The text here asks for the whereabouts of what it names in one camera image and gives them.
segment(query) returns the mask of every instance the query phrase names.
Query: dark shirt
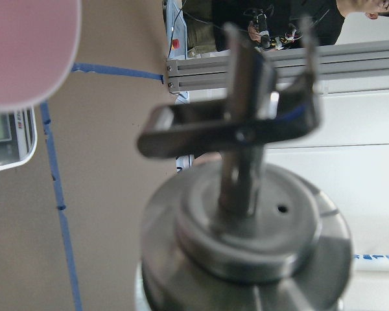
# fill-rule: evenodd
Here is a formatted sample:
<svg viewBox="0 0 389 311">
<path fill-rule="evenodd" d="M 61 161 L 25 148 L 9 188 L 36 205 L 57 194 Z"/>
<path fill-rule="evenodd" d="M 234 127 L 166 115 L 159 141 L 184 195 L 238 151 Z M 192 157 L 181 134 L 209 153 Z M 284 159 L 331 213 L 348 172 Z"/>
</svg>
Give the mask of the dark shirt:
<svg viewBox="0 0 389 311">
<path fill-rule="evenodd" d="M 226 50 L 222 29 L 225 22 L 232 22 L 242 30 L 247 30 L 251 17 L 244 12 L 249 8 L 262 9 L 267 16 L 271 38 L 283 37 L 292 23 L 298 28 L 302 15 L 310 16 L 314 23 L 319 45 L 333 45 L 342 30 L 344 17 L 338 11 L 336 0 L 213 0 L 212 16 L 215 43 L 218 51 Z M 300 47 L 300 41 L 286 44 L 287 48 Z"/>
</svg>

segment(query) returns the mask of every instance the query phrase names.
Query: black wire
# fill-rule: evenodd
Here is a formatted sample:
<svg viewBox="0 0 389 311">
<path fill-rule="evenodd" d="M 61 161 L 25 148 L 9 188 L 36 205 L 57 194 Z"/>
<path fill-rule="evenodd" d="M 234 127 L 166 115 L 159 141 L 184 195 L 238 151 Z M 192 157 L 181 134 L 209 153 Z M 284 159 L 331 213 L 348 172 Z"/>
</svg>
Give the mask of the black wire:
<svg viewBox="0 0 389 311">
<path fill-rule="evenodd" d="M 176 97 L 176 99 L 177 98 L 179 98 L 179 97 L 182 97 L 183 99 L 186 99 L 187 100 L 187 98 L 185 98 L 182 94 L 180 94 L 180 93 L 172 93 L 172 92 L 170 92 L 169 91 L 169 93 L 171 94 L 171 95 L 174 95 L 175 97 Z"/>
<path fill-rule="evenodd" d="M 214 24 L 212 21 L 204 21 L 204 20 L 202 20 L 202 19 L 200 19 L 200 18 L 197 18 L 197 17 L 195 17 L 195 16 L 193 16 L 193 15 L 187 13 L 187 12 L 184 12 L 183 14 L 189 16 L 191 19 L 194 19 L 195 21 L 198 21 L 199 23 L 209 24 L 209 25 L 214 26 L 215 28 L 218 28 L 218 29 L 220 29 L 220 30 L 224 30 L 223 27 L 220 27 L 220 26 Z M 250 31 L 247 31 L 247 30 L 244 30 L 244 29 L 239 29 L 239 30 L 240 30 L 240 31 L 243 31 L 243 32 L 246 32 L 247 34 L 249 34 L 249 33 L 252 34 L 252 33 L 253 33 L 253 32 L 250 32 Z"/>
<path fill-rule="evenodd" d="M 185 6 L 186 2 L 187 2 L 187 0 L 184 1 L 184 3 L 182 4 L 182 7 L 180 8 L 179 12 L 177 13 L 176 18 L 174 18 L 173 25 L 172 25 L 173 30 L 171 31 L 171 38 L 170 38 L 169 54 L 167 55 L 167 58 L 170 57 L 171 47 L 173 45 L 173 35 L 174 35 L 174 27 L 176 26 L 176 21 L 177 21 L 179 15 L 180 15 L 180 13 L 182 13 L 183 7 Z"/>
</svg>

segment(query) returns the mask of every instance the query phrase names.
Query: digital display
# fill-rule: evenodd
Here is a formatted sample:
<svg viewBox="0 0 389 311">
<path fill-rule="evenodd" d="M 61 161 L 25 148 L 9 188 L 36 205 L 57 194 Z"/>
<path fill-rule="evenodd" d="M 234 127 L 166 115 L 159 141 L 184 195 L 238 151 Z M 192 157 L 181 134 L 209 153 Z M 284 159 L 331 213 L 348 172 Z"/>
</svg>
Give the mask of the digital display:
<svg viewBox="0 0 389 311">
<path fill-rule="evenodd" d="M 0 141 L 9 141 L 12 139 L 10 132 L 10 122 L 8 114 L 0 113 Z"/>
</svg>

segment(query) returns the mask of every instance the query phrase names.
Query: metal shaft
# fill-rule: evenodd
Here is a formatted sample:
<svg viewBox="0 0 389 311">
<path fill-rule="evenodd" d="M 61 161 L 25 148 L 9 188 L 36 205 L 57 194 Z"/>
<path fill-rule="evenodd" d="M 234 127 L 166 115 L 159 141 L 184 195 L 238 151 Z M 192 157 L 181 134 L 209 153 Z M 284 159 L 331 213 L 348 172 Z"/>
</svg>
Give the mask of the metal shaft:
<svg viewBox="0 0 389 311">
<path fill-rule="evenodd" d="M 262 55 L 248 46 L 249 42 L 242 44 L 243 38 L 238 31 L 227 27 L 226 33 L 232 57 L 225 118 L 246 123 L 252 119 L 265 119 L 275 88 L 276 72 Z M 236 133 L 236 139 L 248 144 L 256 135 L 253 129 L 245 126 Z M 254 146 L 222 155 L 221 209 L 239 216 L 254 214 L 263 153 L 263 146 Z"/>
</svg>

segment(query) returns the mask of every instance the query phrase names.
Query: man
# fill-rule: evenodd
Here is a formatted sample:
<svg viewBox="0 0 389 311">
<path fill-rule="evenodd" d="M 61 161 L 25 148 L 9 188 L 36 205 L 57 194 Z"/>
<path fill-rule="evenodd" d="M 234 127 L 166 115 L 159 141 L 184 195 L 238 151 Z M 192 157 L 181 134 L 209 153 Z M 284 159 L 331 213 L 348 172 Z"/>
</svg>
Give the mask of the man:
<svg viewBox="0 0 389 311">
<path fill-rule="evenodd" d="M 293 49 L 300 47 L 298 21 L 304 14 L 312 19 L 319 45 L 333 45 L 350 13 L 364 12 L 370 19 L 389 16 L 389 0 L 186 0 L 189 56 L 226 50 L 222 26 L 228 21 L 260 43 L 254 12 L 266 15 L 268 49 Z"/>
</svg>

